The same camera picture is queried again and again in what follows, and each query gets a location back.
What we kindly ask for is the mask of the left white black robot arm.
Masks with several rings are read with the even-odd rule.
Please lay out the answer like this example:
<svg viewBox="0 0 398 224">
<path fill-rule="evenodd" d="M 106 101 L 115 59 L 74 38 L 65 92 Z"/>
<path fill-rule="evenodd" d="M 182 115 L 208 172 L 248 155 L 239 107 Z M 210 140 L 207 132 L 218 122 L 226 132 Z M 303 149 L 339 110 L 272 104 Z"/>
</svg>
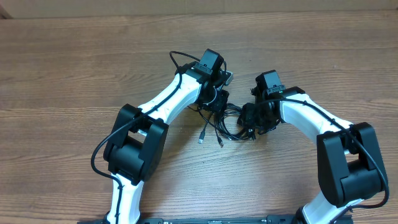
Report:
<svg viewBox="0 0 398 224">
<path fill-rule="evenodd" d="M 106 138 L 104 160 L 113 181 L 110 211 L 103 223 L 137 223 L 144 182 L 159 165 L 170 123 L 189 105 L 211 113 L 226 108 L 233 74 L 224 58 L 206 49 L 201 58 L 177 65 L 172 82 L 138 107 L 124 105 Z"/>
</svg>

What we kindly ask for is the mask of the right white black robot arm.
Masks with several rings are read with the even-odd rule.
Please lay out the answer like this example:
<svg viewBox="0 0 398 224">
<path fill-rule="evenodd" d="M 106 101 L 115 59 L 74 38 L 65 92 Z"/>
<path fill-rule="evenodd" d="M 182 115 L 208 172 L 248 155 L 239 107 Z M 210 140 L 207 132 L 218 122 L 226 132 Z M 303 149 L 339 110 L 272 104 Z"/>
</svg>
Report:
<svg viewBox="0 0 398 224">
<path fill-rule="evenodd" d="M 301 88 L 286 88 L 276 71 L 256 77 L 254 103 L 243 106 L 238 124 L 252 133 L 289 123 L 317 147 L 320 192 L 293 215 L 268 215 L 268 223 L 352 223 L 355 208 L 383 207 L 389 185 L 374 128 L 353 124 L 317 105 Z"/>
</svg>

